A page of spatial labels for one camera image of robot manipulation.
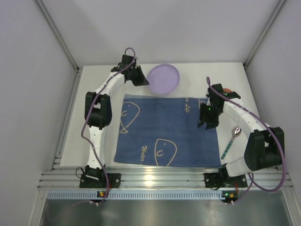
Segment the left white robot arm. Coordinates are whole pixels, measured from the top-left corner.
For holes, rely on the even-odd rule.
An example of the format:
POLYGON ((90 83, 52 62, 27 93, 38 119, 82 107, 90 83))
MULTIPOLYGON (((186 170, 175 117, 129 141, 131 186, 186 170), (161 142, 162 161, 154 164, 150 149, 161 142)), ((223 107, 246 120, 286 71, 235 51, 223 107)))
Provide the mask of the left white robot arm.
POLYGON ((106 175, 104 165, 104 140, 106 127, 112 120, 111 97, 127 81, 134 86, 146 86, 149 82, 136 57, 124 54, 121 62, 111 69, 109 77, 95 91, 85 96, 85 122, 81 136, 89 143, 89 159, 85 174, 101 180, 106 175))

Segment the orange plastic cup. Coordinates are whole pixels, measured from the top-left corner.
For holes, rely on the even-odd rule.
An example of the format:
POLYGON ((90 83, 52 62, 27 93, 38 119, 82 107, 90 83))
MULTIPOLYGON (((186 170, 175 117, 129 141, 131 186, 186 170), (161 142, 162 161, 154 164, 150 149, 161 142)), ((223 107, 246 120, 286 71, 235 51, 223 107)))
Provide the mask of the orange plastic cup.
POLYGON ((224 91, 225 93, 230 93, 230 92, 232 92, 232 90, 231 90, 231 89, 228 89, 228 88, 224 88, 223 91, 224 91))

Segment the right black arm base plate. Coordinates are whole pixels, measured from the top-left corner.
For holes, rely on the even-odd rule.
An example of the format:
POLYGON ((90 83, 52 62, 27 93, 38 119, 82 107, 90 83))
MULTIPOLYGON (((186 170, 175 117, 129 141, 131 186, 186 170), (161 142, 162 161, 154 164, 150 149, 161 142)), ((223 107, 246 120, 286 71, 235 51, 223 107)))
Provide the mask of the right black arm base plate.
POLYGON ((205 187, 212 190, 218 190, 223 186, 223 181, 219 173, 205 173, 205 187))

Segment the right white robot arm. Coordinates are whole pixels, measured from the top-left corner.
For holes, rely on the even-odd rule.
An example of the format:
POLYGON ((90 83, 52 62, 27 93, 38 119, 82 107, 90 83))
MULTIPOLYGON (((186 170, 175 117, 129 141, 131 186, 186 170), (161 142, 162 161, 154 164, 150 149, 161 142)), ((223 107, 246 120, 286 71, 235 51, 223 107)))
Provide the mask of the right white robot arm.
POLYGON ((221 84, 214 84, 207 90, 208 102, 200 104, 198 127, 206 129, 219 126, 219 117, 227 115, 241 129, 247 138, 243 151, 226 154, 227 160, 219 168, 224 179, 238 177, 283 163, 284 131, 272 128, 245 107, 236 92, 226 93, 221 84))

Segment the blue cloth placemat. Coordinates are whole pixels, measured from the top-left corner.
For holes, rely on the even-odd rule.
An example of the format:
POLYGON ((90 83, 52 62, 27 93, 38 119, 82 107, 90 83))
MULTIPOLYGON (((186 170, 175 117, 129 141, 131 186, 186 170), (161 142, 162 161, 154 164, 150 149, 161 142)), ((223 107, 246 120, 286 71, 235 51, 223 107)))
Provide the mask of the blue cloth placemat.
POLYGON ((216 129, 198 127, 207 98, 126 94, 115 162, 162 167, 220 167, 216 129))

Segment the spoon with green handle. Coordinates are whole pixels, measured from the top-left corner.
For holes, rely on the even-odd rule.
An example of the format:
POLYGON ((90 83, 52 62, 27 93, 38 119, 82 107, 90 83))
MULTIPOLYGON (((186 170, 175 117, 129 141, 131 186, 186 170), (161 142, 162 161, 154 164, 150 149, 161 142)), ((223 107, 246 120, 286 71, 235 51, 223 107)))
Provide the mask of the spoon with green handle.
POLYGON ((223 159, 225 158, 225 156, 227 155, 229 149, 231 148, 231 146, 232 146, 232 144, 233 144, 234 139, 237 138, 237 137, 241 134, 241 132, 242 132, 242 130, 241 130, 240 127, 235 127, 235 128, 232 130, 232 132, 231 132, 232 137, 231 137, 231 139, 230 139, 230 141, 229 141, 227 147, 225 148, 225 150, 224 150, 224 152, 223 152, 223 154, 222 154, 222 156, 221 156, 221 160, 223 160, 223 159))

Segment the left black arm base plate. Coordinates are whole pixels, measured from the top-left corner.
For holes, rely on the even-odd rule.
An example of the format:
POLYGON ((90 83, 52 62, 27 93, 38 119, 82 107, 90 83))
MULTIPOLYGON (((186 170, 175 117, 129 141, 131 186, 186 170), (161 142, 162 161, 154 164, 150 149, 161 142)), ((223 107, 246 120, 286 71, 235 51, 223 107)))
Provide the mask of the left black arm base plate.
MULTIPOLYGON (((108 174, 109 188, 119 188, 121 183, 121 174, 119 173, 109 173, 108 174)), ((81 175, 80 178, 80 188, 106 188, 107 180, 105 175, 101 175, 100 179, 88 176, 81 175)))

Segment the purple plastic plate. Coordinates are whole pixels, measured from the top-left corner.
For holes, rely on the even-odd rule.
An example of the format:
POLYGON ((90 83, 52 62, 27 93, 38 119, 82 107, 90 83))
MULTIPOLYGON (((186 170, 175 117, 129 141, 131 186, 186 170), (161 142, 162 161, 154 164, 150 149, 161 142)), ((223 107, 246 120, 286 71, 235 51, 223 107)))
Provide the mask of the purple plastic plate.
POLYGON ((147 80, 151 93, 155 95, 167 95, 178 86, 180 73, 171 64, 160 64, 150 70, 147 80))

